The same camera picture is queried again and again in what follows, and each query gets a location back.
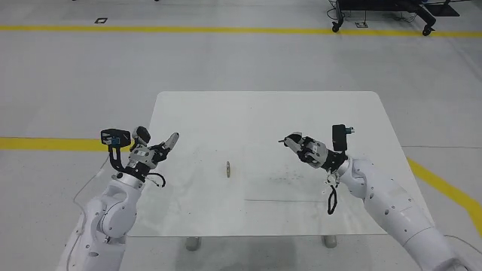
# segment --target robot finger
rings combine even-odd
[[[169,139],[164,142],[164,148],[172,150],[175,146],[175,144],[178,142],[179,139],[179,133],[175,132],[169,137]]]

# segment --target black cable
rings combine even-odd
[[[328,197],[328,214],[332,215],[334,213],[334,209],[337,207],[338,200],[337,200],[337,190],[334,188],[333,185],[330,185],[331,193]],[[334,197],[334,204],[331,206],[331,198]]]
[[[166,179],[164,179],[164,177],[163,177],[161,174],[159,174],[158,172],[150,172],[150,173],[148,173],[148,174],[146,175],[146,177],[149,176],[149,175],[154,175],[154,176],[159,176],[159,177],[161,177],[161,179],[163,179],[163,185],[162,185],[161,187],[165,187],[165,186],[166,186]]]
[[[413,16],[406,18],[404,17],[403,12],[400,12],[400,17],[393,17],[393,19],[396,21],[405,21],[406,23],[412,23],[417,18],[417,16],[417,14],[414,14]]]

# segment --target caster wheel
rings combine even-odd
[[[432,29],[431,27],[426,26],[426,27],[423,29],[423,31],[422,31],[422,35],[428,36],[428,35],[430,35],[430,33],[432,32],[432,30],[433,30],[433,29]]]

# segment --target robotic hand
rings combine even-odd
[[[353,128],[344,125],[333,126],[334,151],[328,150],[322,142],[301,132],[294,132],[282,141],[298,155],[298,158],[315,169],[322,168],[346,184],[349,192],[364,202],[368,214],[410,254],[424,271],[447,270],[463,265],[476,270],[465,259],[456,255],[445,237],[431,224],[420,207],[407,191],[393,179],[378,171],[372,162],[353,159],[345,154],[346,134]],[[331,197],[328,200],[328,214],[332,214]]]
[[[163,186],[165,185],[166,181],[161,174],[149,171],[167,158],[178,138],[179,134],[174,133],[167,141],[148,147],[151,136],[147,129],[142,126],[135,128],[129,163],[124,168],[120,152],[121,148],[131,143],[129,131],[101,131],[101,141],[108,146],[111,165],[118,174],[112,176],[112,181],[104,192],[91,199],[83,209],[77,227],[60,258],[57,271],[120,269],[127,233],[136,222],[136,204],[144,189],[145,179],[149,175],[157,175],[163,179]]]

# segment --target white cable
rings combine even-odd
[[[454,239],[458,239],[460,242],[464,242],[466,245],[468,245],[469,247],[471,247],[472,249],[474,249],[476,252],[478,252],[480,255],[482,255],[482,251],[480,251],[479,249],[475,248],[471,243],[466,242],[466,241],[463,240],[463,239],[460,239],[458,236],[451,236],[450,234],[445,234],[445,236],[448,236],[448,237],[454,238]]]
[[[85,228],[85,222],[87,222],[87,216],[86,216],[86,213],[85,213],[85,209],[82,205],[80,205],[78,202],[77,202],[77,197],[78,195],[84,190],[84,188],[94,179],[96,178],[100,172],[102,171],[102,169],[104,168],[105,164],[107,163],[107,160],[108,160],[108,156],[107,158],[105,158],[105,161],[104,163],[100,166],[100,169],[99,171],[94,175],[92,176],[89,181],[84,184],[84,186],[75,194],[74,196],[74,199],[72,199],[72,202],[78,206],[81,211],[82,211],[82,227],[81,227],[81,230],[77,233],[77,239],[75,239],[75,242],[74,242],[74,245],[72,246],[72,249],[70,249],[70,252],[69,252],[69,256],[67,257],[67,264],[66,264],[66,270],[69,271],[69,263],[70,263],[70,257],[72,256],[72,252],[74,251],[74,248],[75,248],[75,245],[77,245],[77,242],[79,240],[79,238],[81,237],[81,235],[84,233],[84,228]]]

